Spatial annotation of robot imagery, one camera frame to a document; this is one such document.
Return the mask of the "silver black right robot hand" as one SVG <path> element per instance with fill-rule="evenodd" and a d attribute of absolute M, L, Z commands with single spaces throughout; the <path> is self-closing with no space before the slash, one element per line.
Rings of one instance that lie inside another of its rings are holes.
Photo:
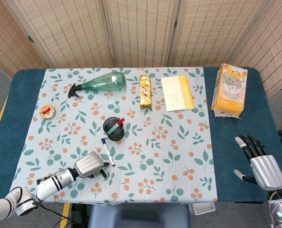
<path fill-rule="evenodd" d="M 250 135 L 239 135 L 235 137 L 235 141 L 244 152 L 253 176 L 247 176 L 238 170 L 234 170 L 234 174 L 243 181 L 257 184 L 264 191 L 282 189 L 282 171 L 262 142 Z"/>

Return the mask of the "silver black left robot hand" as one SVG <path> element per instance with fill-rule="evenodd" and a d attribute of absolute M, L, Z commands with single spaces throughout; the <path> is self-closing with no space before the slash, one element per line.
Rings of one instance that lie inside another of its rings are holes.
<path fill-rule="evenodd" d="M 104 168 L 108 166 L 109 162 L 103 162 L 95 152 L 90 152 L 75 162 L 74 169 L 80 178 L 94 178 L 99 172 L 106 179 Z"/>

